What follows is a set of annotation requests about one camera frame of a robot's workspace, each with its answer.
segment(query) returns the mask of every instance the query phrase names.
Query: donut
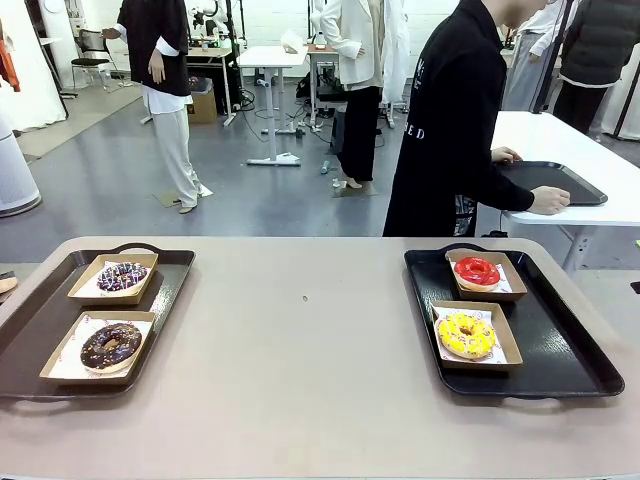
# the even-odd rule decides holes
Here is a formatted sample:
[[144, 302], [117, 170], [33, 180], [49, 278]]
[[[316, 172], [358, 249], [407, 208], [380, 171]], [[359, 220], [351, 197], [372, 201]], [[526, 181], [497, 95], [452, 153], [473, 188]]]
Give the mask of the donut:
[[105, 292], [118, 292], [137, 285], [146, 276], [147, 269], [139, 263], [118, 263], [102, 271], [98, 277], [98, 288]]
[[141, 343], [142, 334], [133, 325], [109, 325], [87, 339], [80, 361], [91, 372], [115, 373], [131, 365]]
[[440, 320], [438, 336], [444, 348], [468, 360], [486, 357], [496, 344], [496, 333], [491, 325], [462, 313]]
[[464, 258], [456, 262], [453, 270], [458, 283], [474, 292], [490, 292], [500, 283], [496, 266], [482, 258]]

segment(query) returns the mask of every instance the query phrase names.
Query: black tray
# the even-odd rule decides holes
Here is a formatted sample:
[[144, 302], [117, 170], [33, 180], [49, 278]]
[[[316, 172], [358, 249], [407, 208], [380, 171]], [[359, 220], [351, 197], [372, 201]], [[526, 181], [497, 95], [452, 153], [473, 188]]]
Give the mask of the black tray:
[[[158, 265], [139, 305], [92, 308], [67, 294], [91, 262], [102, 254], [143, 248], [158, 254]], [[195, 253], [161, 250], [130, 243], [113, 250], [82, 250], [69, 254], [0, 327], [0, 398], [52, 402], [121, 395], [138, 380], [191, 268]], [[133, 310], [156, 313], [153, 329], [126, 385], [55, 385], [39, 375], [51, 353], [84, 311]]]
[[405, 261], [413, 283], [442, 382], [461, 395], [524, 399], [608, 397], [624, 390], [624, 380], [587, 333], [531, 257], [504, 252], [529, 293], [517, 303], [501, 303], [523, 365], [510, 372], [447, 369], [442, 365], [433, 312], [435, 300], [460, 300], [448, 250], [475, 245], [451, 245], [439, 251], [409, 251]]
[[533, 190], [547, 186], [566, 190], [571, 194], [571, 205], [602, 205], [609, 198], [568, 167], [553, 162], [516, 162], [500, 165], [500, 170], [516, 185]]

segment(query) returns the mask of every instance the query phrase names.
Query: red donut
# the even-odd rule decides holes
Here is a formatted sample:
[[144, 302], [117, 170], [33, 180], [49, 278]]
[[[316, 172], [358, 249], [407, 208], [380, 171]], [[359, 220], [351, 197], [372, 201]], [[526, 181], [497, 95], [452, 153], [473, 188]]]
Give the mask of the red donut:
[[471, 290], [491, 291], [500, 282], [500, 272], [482, 258], [468, 257], [456, 262], [454, 271], [458, 281]]

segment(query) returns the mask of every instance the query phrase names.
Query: gray floor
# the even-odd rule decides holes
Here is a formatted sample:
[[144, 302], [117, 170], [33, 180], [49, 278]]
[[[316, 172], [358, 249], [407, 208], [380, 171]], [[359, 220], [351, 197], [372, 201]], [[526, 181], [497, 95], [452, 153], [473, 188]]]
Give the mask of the gray floor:
[[[286, 110], [294, 113], [299, 108], [294, 87], [288, 85], [287, 90]], [[262, 103], [258, 94], [258, 108]], [[0, 220], [0, 262], [41, 261], [63, 241], [86, 235], [377, 236], [382, 231], [402, 140], [401, 114], [397, 130], [384, 128], [384, 146], [377, 150], [380, 194], [365, 198], [332, 198], [330, 183], [337, 173], [319, 172], [323, 161], [334, 157], [327, 156], [328, 145], [314, 135], [278, 139], [279, 151], [300, 156], [302, 168], [247, 167], [248, 158], [268, 155], [267, 144], [248, 128], [247, 122], [254, 130], [265, 125], [254, 112], [246, 114], [247, 121], [240, 115], [228, 129], [193, 126], [192, 161], [215, 196], [187, 216], [163, 208], [153, 196], [171, 185], [153, 126], [139, 124], [144, 115], [137, 101], [31, 165], [44, 203], [27, 214]], [[321, 136], [329, 135], [327, 127]], [[640, 165], [638, 144], [612, 141], [610, 148]], [[497, 227], [492, 212], [483, 219], [479, 234]], [[601, 245], [594, 246], [600, 256], [592, 263], [640, 266], [635, 239], [640, 239], [640, 231], [608, 230]], [[558, 250], [566, 247], [562, 242]], [[624, 255], [617, 261], [620, 251]]]

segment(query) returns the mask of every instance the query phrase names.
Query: gray pants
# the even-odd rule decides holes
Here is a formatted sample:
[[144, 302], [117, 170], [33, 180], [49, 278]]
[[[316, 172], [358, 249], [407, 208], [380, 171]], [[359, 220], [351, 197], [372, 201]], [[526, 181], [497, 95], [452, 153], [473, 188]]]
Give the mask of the gray pants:
[[540, 89], [549, 57], [549, 47], [536, 63], [529, 61], [531, 48], [542, 37], [541, 33], [524, 32], [514, 52], [513, 67], [507, 78], [507, 87], [502, 100], [502, 109], [508, 111], [530, 111], [533, 109]]
[[187, 109], [152, 116], [160, 151], [178, 190], [178, 198], [183, 207], [195, 207], [198, 204], [201, 185], [189, 160]]

